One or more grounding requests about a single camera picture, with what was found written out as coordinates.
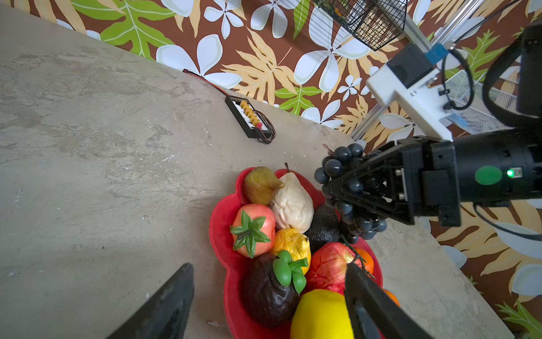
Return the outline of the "yellow wrinkled pear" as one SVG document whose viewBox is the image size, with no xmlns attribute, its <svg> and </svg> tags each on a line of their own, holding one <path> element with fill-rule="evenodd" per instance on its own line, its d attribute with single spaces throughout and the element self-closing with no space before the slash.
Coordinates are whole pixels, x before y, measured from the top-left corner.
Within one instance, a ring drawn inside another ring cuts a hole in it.
<svg viewBox="0 0 542 339">
<path fill-rule="evenodd" d="M 306 275 L 311 265 L 311 247 L 308 237 L 292 228 L 279 230 L 275 233 L 275 243 L 270 253 L 277 255 L 282 250 L 291 254 L 292 261 L 307 259 L 309 265 L 301 268 L 303 274 Z"/>
</svg>

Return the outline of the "orange tangerines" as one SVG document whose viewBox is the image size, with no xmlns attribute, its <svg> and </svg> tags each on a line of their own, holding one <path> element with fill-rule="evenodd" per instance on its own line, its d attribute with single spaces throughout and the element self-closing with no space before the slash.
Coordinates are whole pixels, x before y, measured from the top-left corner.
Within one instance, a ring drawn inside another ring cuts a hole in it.
<svg viewBox="0 0 542 339">
<path fill-rule="evenodd" d="M 366 275 L 374 281 L 374 261 L 372 257 L 364 250 L 355 249 L 344 235 L 342 236 L 342 240 L 355 253 L 355 259 L 361 263 L 361 267 L 364 269 Z"/>
</svg>

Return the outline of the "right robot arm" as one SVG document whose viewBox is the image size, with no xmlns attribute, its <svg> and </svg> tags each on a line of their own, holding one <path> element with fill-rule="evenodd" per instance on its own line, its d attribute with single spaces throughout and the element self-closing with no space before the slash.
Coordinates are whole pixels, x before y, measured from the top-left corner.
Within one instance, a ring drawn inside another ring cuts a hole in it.
<svg viewBox="0 0 542 339">
<path fill-rule="evenodd" d="M 541 22 L 528 25 L 486 74 L 481 97 L 501 131 L 452 136 L 441 122 L 454 109 L 448 89 L 421 94 L 430 58 L 409 45 L 368 81 L 379 101 L 400 102 L 420 136 L 370 153 L 359 144 L 339 147 L 315 171 L 327 203 L 354 236 L 371 239 L 387 219 L 412 225 L 429 216 L 459 227 L 463 202 L 479 209 L 541 197 Z"/>
</svg>

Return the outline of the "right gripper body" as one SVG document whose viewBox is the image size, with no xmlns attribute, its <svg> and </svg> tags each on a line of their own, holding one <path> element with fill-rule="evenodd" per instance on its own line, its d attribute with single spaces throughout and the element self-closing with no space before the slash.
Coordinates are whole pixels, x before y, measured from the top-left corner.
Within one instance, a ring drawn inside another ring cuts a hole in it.
<svg viewBox="0 0 542 339">
<path fill-rule="evenodd" d="M 437 217 L 443 227 L 461 226 L 457 157 L 452 141 L 426 137 L 398 142 L 409 221 Z"/>
</svg>

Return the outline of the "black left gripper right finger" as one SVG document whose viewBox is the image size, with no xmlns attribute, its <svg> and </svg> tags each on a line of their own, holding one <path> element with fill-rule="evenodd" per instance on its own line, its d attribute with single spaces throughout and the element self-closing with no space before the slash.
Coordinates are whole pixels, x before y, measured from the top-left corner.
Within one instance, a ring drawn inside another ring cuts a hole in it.
<svg viewBox="0 0 542 339">
<path fill-rule="evenodd" d="M 344 296 L 355 338 L 432 339 L 355 263 L 347 265 Z"/>
</svg>

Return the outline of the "black grape bunch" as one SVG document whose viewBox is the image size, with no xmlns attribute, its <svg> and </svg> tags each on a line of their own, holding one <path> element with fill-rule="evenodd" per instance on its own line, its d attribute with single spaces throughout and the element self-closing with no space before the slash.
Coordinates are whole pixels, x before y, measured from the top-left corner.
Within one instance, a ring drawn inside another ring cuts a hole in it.
<svg viewBox="0 0 542 339">
<path fill-rule="evenodd" d="M 321 166 L 314 172 L 314 179 L 322 185 L 326 204 L 340 215 L 338 226 L 344 241 L 355 244 L 358 240 L 371 240 L 387 227 L 387 218 L 362 206 L 359 199 L 376 198 L 384 184 L 373 178 L 342 177 L 357 171 L 368 157 L 359 143 L 329 150 Z"/>
</svg>

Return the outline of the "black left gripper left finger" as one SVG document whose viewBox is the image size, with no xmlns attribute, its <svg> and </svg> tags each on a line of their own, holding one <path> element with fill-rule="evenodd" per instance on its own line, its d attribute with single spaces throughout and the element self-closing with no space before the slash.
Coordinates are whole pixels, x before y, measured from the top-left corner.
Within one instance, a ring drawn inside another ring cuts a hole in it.
<svg viewBox="0 0 542 339">
<path fill-rule="evenodd" d="M 186 263 L 109 337 L 183 338 L 194 295 L 194 267 Z"/>
</svg>

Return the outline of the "red flower-shaped fruit bowl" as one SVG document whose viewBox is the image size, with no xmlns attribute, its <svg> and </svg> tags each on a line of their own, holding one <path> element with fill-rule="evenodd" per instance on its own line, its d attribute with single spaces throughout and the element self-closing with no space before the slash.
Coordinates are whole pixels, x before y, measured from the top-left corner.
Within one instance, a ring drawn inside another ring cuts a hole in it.
<svg viewBox="0 0 542 339">
<path fill-rule="evenodd" d="M 224 197 L 214 208 L 210 217 L 209 236 L 216 257 L 227 270 L 224 281 L 224 311 L 230 332 L 234 338 L 289 338 L 291 324 L 269 329 L 254 322 L 241 302 L 241 279 L 251 266 L 251 259 L 233 250 L 234 240 L 230 225 L 238 210 L 249 203 L 244 196 L 244 178 L 251 168 L 237 177 L 235 192 Z"/>
</svg>

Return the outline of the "dark purple mangosteen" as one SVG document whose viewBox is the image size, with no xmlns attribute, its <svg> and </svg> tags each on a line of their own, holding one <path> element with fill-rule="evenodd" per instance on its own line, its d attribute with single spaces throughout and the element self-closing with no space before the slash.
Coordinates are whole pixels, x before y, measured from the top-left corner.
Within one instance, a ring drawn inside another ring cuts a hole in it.
<svg viewBox="0 0 542 339">
<path fill-rule="evenodd" d="M 301 299 L 307 280 L 303 269 L 307 258 L 293 260 L 281 250 L 256 258 L 241 281 L 241 302 L 254 322 L 275 328 L 290 321 Z"/>
</svg>

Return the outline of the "red apple with leaf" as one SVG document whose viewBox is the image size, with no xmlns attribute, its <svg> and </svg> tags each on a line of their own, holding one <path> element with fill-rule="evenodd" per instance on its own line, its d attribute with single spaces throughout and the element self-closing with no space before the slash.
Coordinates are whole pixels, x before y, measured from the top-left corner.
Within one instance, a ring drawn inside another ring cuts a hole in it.
<svg viewBox="0 0 542 339">
<path fill-rule="evenodd" d="M 242 206 L 230 226 L 233 250 L 247 258 L 268 253 L 275 244 L 276 219 L 273 211 L 261 204 Z"/>
</svg>

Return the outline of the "yellow lemon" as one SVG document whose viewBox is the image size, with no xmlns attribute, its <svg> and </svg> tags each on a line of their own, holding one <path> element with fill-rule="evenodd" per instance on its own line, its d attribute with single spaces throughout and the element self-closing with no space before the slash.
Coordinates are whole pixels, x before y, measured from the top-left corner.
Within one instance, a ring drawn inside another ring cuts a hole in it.
<svg viewBox="0 0 542 339">
<path fill-rule="evenodd" d="M 330 290 L 303 295 L 292 319 L 290 338 L 354 339 L 344 296 Z"/>
</svg>

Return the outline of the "dark avocado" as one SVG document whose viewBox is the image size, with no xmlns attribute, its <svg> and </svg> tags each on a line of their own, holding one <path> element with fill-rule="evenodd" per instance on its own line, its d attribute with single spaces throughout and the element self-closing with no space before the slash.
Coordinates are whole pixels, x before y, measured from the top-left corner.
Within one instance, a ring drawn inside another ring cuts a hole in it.
<svg viewBox="0 0 542 339">
<path fill-rule="evenodd" d="M 326 204 L 320 205 L 314 212 L 311 226 L 304 234 L 309 239 L 312 254 L 328 243 L 340 241 L 340 220 L 335 210 Z"/>
</svg>

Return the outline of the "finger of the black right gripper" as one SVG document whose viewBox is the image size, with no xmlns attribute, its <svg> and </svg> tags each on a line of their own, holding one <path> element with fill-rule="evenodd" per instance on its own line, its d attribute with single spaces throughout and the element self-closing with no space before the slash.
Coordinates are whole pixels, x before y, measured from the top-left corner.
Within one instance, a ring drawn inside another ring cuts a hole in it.
<svg viewBox="0 0 542 339">
<path fill-rule="evenodd" d="M 390 142 L 367 154 L 360 144 L 325 147 L 323 193 L 405 195 L 407 143 Z"/>
<path fill-rule="evenodd" d="M 414 213 L 406 201 L 365 193 L 346 197 L 326 193 L 325 198 L 341 217 L 348 216 L 353 220 L 357 216 L 372 215 L 382 219 L 390 218 L 405 225 L 415 224 Z"/>
</svg>

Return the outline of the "brown round fruit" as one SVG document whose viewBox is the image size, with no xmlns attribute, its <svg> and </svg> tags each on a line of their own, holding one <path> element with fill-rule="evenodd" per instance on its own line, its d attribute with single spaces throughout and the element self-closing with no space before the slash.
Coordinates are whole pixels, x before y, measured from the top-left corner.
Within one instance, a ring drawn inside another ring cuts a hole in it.
<svg viewBox="0 0 542 339">
<path fill-rule="evenodd" d="M 284 187 L 285 183 L 270 168 L 257 167 L 245 177 L 243 192 L 251 203 L 267 206 Z"/>
</svg>

